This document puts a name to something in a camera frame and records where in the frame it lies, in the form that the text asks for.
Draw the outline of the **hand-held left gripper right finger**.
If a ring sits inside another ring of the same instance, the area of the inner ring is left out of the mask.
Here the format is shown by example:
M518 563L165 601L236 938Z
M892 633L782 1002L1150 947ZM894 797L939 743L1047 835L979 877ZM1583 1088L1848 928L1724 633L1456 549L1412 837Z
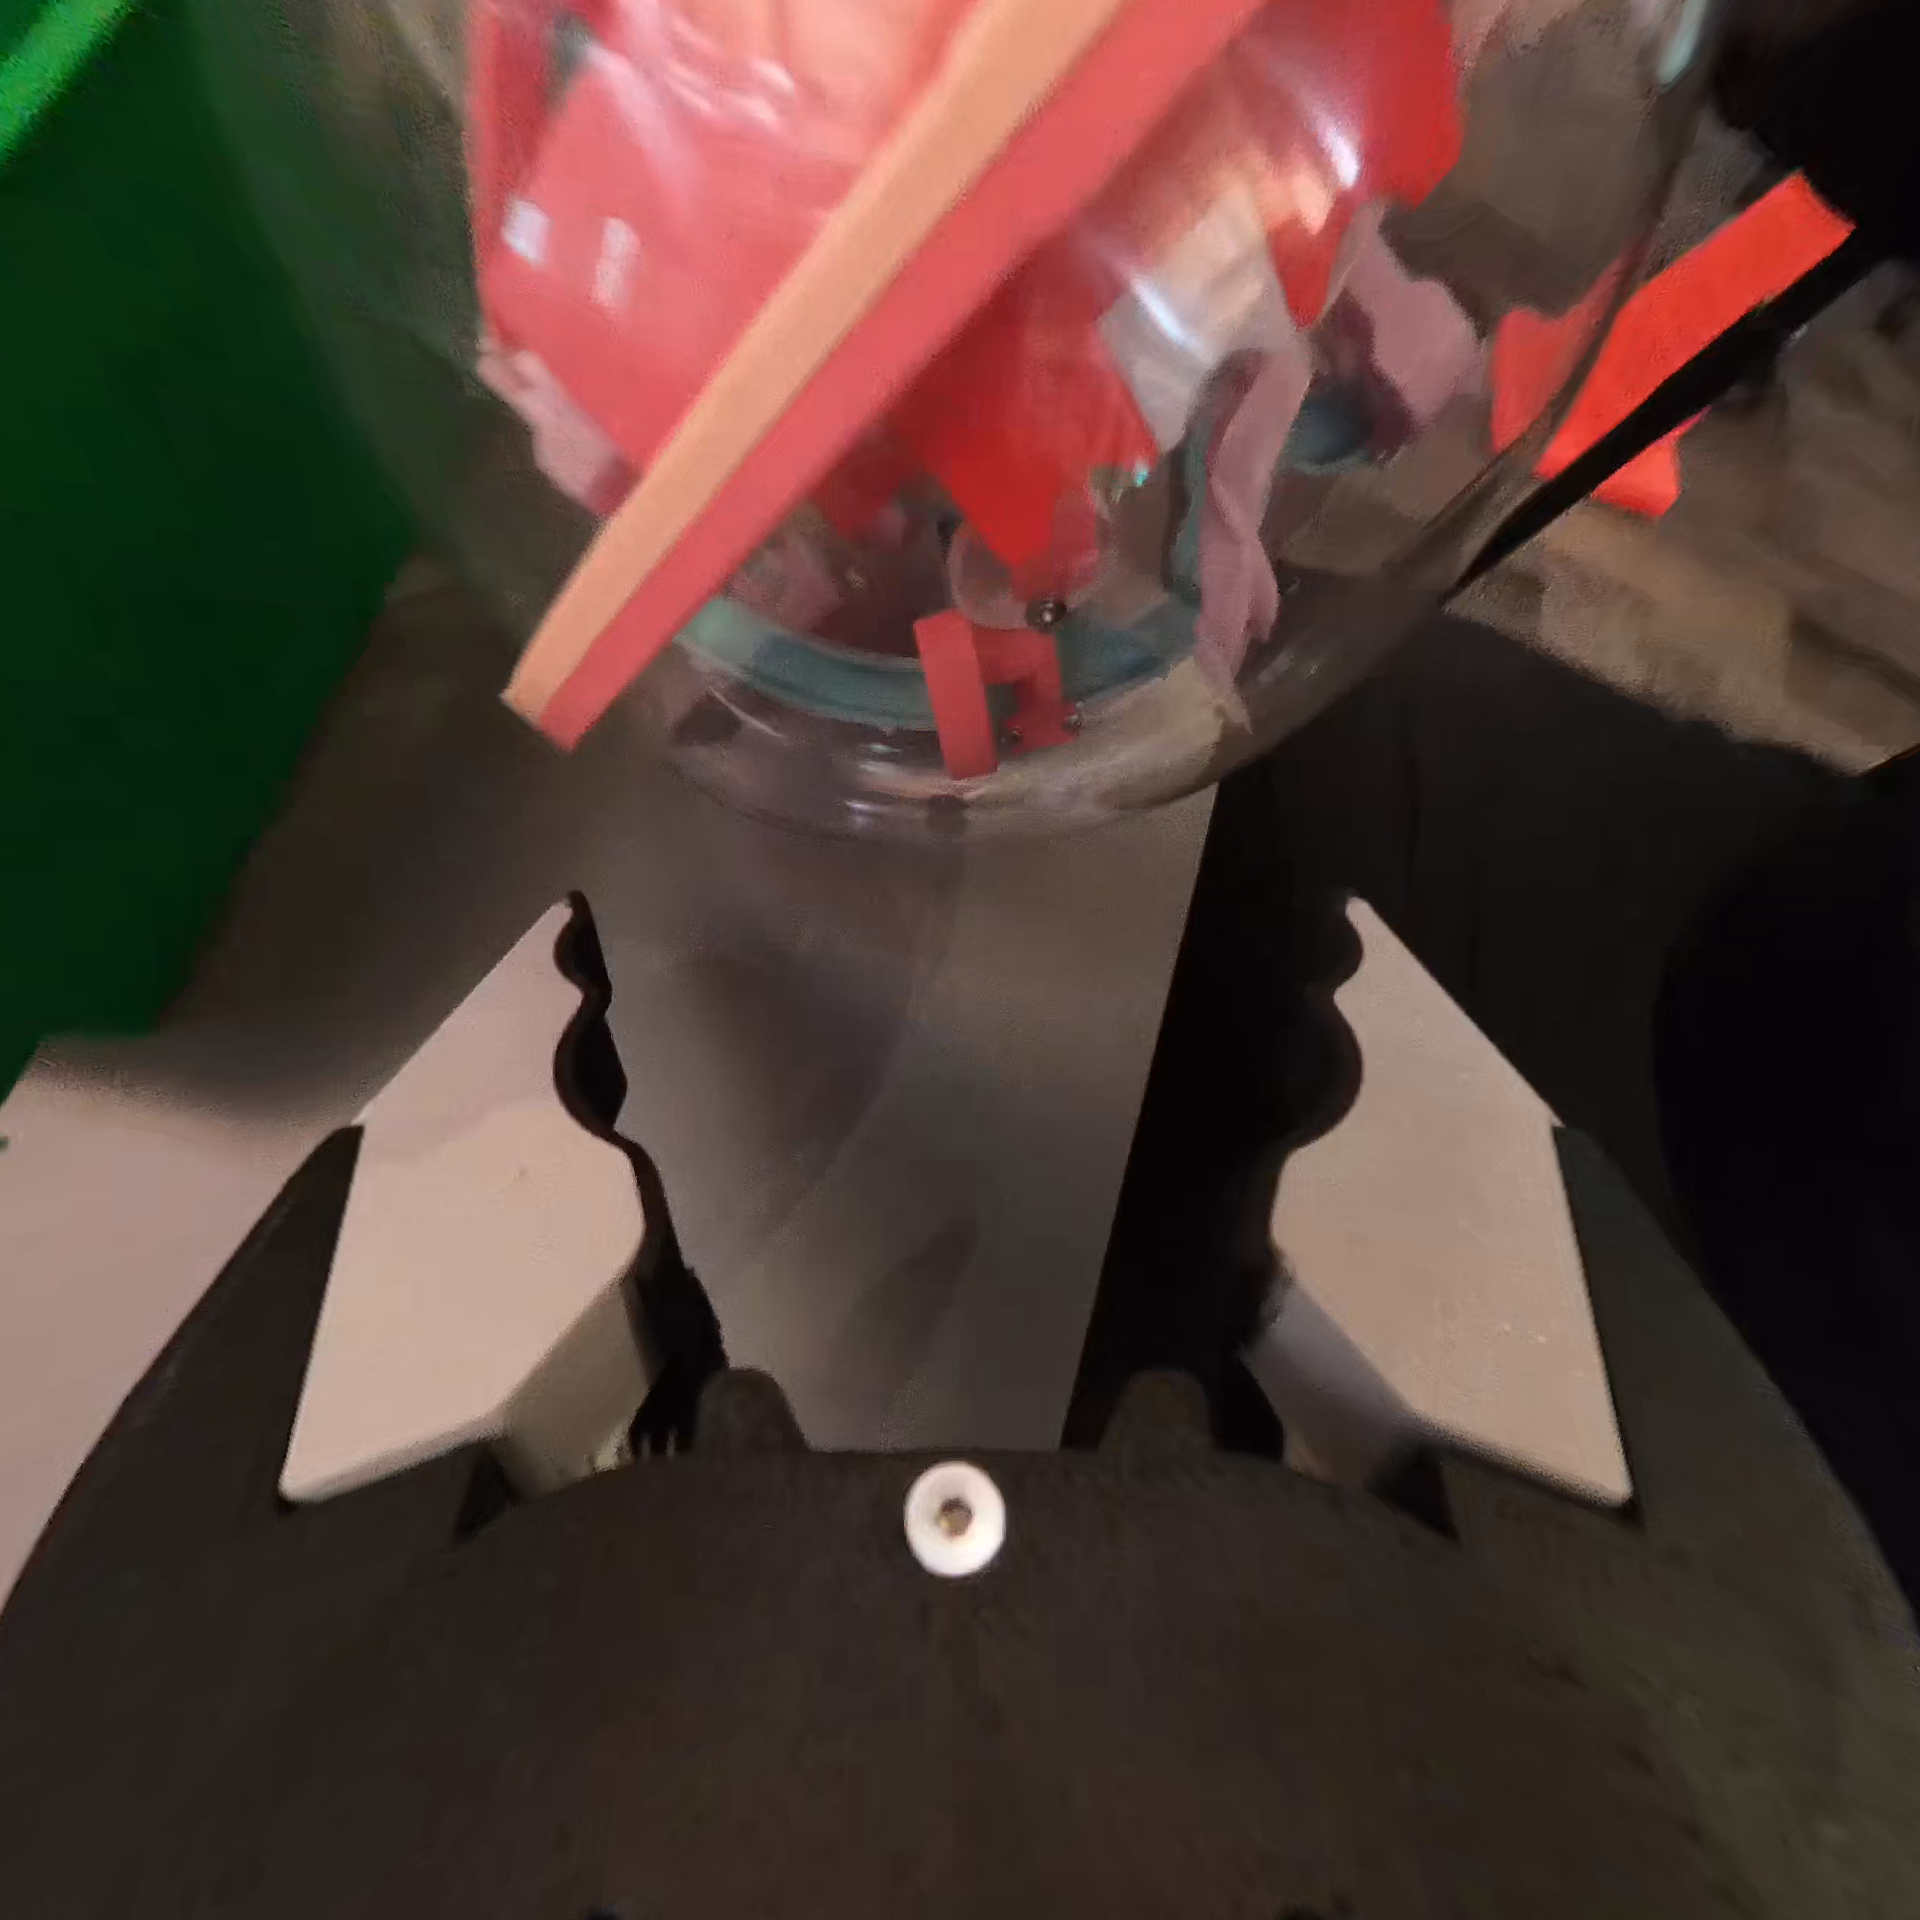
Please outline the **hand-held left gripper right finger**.
M1357 965L1332 1015L1357 1088L1286 1154L1280 1298L1243 1355L1282 1458L1363 1489L1432 1450L1623 1506L1556 1115L1372 905L1347 923Z

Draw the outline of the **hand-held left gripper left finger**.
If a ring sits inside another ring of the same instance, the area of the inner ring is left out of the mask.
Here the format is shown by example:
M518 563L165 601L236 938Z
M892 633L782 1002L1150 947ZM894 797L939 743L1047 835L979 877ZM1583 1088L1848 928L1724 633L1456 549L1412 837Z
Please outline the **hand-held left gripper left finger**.
M540 1497L691 1444L722 1332L652 1157L591 907L531 927L355 1120L279 1495L456 1450Z

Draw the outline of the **clear maze ball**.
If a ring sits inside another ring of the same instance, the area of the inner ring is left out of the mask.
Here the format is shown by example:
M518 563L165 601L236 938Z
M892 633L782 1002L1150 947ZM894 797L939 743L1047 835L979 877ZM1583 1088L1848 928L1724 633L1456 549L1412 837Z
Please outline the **clear maze ball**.
M1572 498L1724 5L462 5L506 685L830 823L1156 803Z

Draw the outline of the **green plastic bin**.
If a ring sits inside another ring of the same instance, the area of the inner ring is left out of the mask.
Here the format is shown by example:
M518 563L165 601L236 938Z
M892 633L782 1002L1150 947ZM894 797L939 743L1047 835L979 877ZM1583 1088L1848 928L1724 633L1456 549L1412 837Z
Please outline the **green plastic bin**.
M149 1029L486 423L456 5L5 5L3 1059Z

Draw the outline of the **orange plastic object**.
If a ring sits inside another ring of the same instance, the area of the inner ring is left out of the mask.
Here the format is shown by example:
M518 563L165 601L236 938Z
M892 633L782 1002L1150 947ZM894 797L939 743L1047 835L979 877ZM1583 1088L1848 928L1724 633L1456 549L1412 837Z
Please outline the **orange plastic object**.
M1494 331L1492 445L1511 449L1572 386L1571 408L1532 466L1535 479L1554 479L1694 352L1780 295L1848 234L1852 224L1800 175L1789 175L1643 279L1578 385L1572 371L1623 266L1610 268L1563 316L1508 311Z

